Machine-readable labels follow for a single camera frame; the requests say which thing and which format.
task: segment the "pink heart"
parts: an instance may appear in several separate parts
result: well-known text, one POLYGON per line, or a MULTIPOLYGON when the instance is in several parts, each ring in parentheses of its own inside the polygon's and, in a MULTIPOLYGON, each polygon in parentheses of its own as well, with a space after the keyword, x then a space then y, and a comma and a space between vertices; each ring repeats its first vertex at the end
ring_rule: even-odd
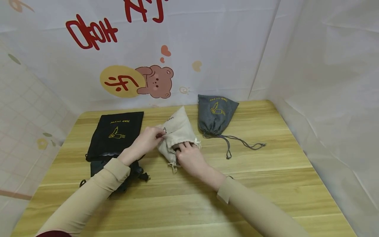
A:
POLYGON ((162 47, 161 47, 161 53, 164 56, 166 56, 166 57, 170 57, 171 56, 171 52, 168 50, 167 45, 162 45, 162 47))

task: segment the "table surface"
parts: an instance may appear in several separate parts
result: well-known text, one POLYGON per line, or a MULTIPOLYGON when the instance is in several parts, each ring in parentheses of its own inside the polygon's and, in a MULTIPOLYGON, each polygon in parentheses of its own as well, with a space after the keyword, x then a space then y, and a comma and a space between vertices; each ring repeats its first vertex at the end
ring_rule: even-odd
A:
MULTIPOLYGON (((92 134, 103 114, 145 111, 142 129, 164 123, 180 107, 91 111, 82 114, 30 201, 12 236, 33 236, 49 216, 90 176, 85 160, 92 134)), ((222 139, 202 138, 197 130, 197 106, 185 106, 195 134, 201 138, 208 163, 254 189, 295 218, 311 236, 356 236, 292 133, 267 101, 241 102, 225 135, 249 144, 252 151, 231 140, 233 158, 226 159, 222 139)), ((173 174, 157 150, 141 166, 151 176, 135 181, 126 193, 105 201, 82 236, 260 236, 216 193, 181 168, 173 174)))

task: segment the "bear cartoon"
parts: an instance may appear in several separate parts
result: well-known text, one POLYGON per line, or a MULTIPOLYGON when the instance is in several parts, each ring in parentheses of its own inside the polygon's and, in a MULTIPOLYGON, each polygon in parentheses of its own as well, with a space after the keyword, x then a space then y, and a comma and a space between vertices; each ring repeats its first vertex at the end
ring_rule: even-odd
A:
POLYGON ((161 68, 158 65, 151 67, 139 67, 136 71, 145 78, 146 87, 138 88, 138 94, 150 94, 153 98, 167 99, 171 96, 172 81, 174 72, 169 67, 161 68))

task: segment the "yellow circle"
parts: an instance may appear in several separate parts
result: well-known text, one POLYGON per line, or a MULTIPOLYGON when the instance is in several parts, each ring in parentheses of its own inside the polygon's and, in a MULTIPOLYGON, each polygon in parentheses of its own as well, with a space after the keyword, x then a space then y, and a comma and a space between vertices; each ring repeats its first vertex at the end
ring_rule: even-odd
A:
POLYGON ((39 150, 46 150, 47 147, 47 141, 44 138, 40 138, 37 140, 37 146, 39 150))
POLYGON ((100 83, 110 94, 122 98, 138 95, 137 89, 146 86, 145 78, 133 68, 113 65, 100 74, 100 83))

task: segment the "beige sleeve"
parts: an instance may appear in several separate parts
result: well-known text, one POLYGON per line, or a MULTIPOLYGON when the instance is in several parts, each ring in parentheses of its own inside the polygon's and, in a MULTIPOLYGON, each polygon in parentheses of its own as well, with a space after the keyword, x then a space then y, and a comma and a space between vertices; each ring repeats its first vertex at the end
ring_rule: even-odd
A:
POLYGON ((307 232, 280 208, 231 177, 221 185, 217 197, 234 206, 246 221, 265 237, 307 237, 307 232))
POLYGON ((111 159, 50 216, 37 235, 55 230, 78 236, 95 210, 129 174, 129 167, 118 159, 111 159))

